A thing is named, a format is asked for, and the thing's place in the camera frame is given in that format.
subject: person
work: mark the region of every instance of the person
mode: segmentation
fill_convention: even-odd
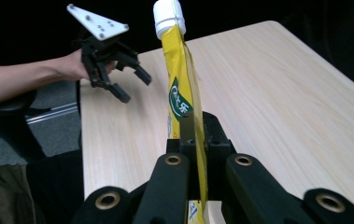
[[[80,57],[81,49],[42,62],[0,66],[0,102],[56,81],[89,79]],[[0,223],[69,223],[83,201],[80,150],[0,166]]]

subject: forearm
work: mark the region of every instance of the forearm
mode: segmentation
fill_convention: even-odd
[[[59,80],[87,78],[80,52],[37,63],[0,66],[0,102]]]

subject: gray carpet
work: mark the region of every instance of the gray carpet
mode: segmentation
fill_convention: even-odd
[[[33,108],[48,108],[76,102],[75,83],[58,82],[37,92]],[[47,156],[78,149],[80,117],[78,112],[30,124],[30,128]],[[25,160],[0,139],[0,165],[25,164]]]

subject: yellow packaging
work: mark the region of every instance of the yellow packaging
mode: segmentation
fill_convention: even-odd
[[[182,114],[188,111],[193,111],[194,114],[201,201],[189,202],[188,223],[205,223],[203,212],[207,201],[207,183],[203,112],[194,64],[178,25],[173,26],[162,35],[162,45],[169,76],[169,138],[178,139],[180,137],[179,118]]]

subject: light wood tabletop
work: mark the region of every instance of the light wood tabletop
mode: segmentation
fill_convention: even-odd
[[[352,81],[274,21],[187,44],[203,110],[218,117],[238,152],[256,157],[299,198],[325,188],[354,203]],[[137,188],[165,153],[163,50],[142,53],[139,61],[152,76],[148,87],[132,69],[110,75],[131,95],[128,104],[81,83],[86,197],[103,186]]]

